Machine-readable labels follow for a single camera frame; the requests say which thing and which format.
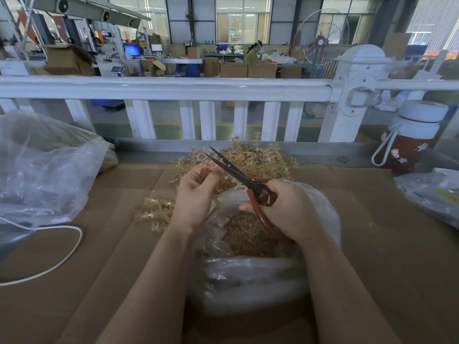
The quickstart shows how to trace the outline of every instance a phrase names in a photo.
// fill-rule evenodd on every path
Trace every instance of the red scissor handle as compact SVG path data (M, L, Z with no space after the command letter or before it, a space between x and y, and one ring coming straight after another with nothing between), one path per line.
M267 183L269 179L256 178L254 179L254 181L257 183ZM258 216L258 219L260 220L263 227L266 228L268 233L271 234L273 237L275 237L277 240L279 240L281 243L294 243L292 239L287 237L283 232L280 231L278 227L273 225L273 223L268 219L264 211L261 209L261 206L258 203L253 190L252 189L247 190L247 194L249 195L250 202L252 203L253 209L255 210L255 214ZM265 198L262 198L262 200L263 202L266 202L265 206L271 206L276 201L277 195L275 193L272 194L271 196L269 196L268 193L266 193L266 195L268 196L266 200Z

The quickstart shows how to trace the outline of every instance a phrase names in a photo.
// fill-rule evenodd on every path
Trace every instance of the person's right hand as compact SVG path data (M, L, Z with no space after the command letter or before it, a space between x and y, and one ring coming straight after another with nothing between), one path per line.
M278 198L272 206L261 208L286 236L300 243L320 228L317 211L301 187L280 180L270 180L266 185L277 193ZM241 203L239 209L255 213L249 201Z

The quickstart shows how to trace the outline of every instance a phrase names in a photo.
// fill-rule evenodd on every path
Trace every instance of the scissor blade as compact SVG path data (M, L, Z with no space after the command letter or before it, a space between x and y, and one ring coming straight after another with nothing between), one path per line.
M238 167L236 167L232 162L230 162L228 159L226 159L220 152L218 152L217 150L215 150L215 148L213 148L212 146L209 146L211 150L213 150L215 152L215 154L217 156L219 156L223 162L228 166L230 167L231 169L233 169L235 172L238 172L239 174L241 174L242 176L244 177L247 177L242 171L240 171L238 169Z
M236 172L234 169L231 167L227 166L225 163L215 159L214 157L206 154L215 164L217 164L219 167L221 167L223 170L225 170L228 174L230 174L232 177L237 179L240 183L242 183L244 186L249 186L251 180L245 176L241 175L240 173Z

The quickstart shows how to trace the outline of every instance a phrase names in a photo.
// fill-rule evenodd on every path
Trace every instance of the black hair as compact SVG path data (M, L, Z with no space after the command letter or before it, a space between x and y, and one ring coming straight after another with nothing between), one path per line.
M255 42L253 45L251 45L251 46L249 47L249 50L247 51L247 53L248 53L249 51L251 51L251 50L253 49L253 47L255 47L255 46L260 46L260 48L261 48L261 47L263 47L263 43L262 43L260 40L258 40L257 42Z

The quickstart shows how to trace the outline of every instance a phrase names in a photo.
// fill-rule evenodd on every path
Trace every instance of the corrugated metal wall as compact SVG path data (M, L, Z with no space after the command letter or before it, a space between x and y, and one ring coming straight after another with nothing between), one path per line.
M441 50L459 17L459 0L419 0L410 25L435 24L427 50ZM450 51L459 50L459 36L455 36Z

